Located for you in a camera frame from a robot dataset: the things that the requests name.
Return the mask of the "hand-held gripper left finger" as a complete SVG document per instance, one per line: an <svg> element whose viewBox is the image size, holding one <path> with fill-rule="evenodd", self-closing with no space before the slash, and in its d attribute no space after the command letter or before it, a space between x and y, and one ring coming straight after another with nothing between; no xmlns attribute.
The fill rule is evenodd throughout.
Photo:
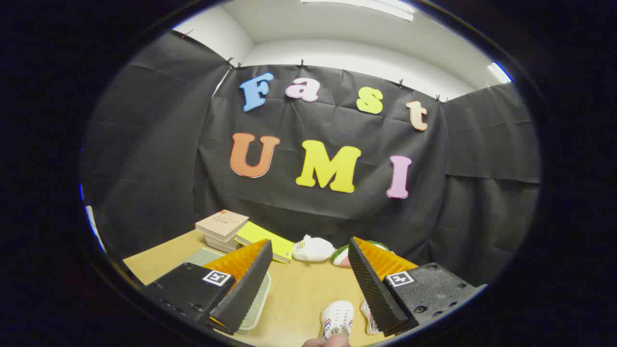
<svg viewBox="0 0 617 347"><path fill-rule="evenodd" d="M203 266L184 262L145 286L144 294L194 326L236 333L273 259L262 239Z"/></svg>

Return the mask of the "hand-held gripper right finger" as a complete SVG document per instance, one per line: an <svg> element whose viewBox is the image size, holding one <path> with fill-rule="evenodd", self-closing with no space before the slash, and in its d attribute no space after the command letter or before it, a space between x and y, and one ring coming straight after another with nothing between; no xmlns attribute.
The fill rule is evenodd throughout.
<svg viewBox="0 0 617 347"><path fill-rule="evenodd" d="M348 257L373 319L386 337L430 325L486 288L436 262L419 266L357 237L349 240Z"/></svg>

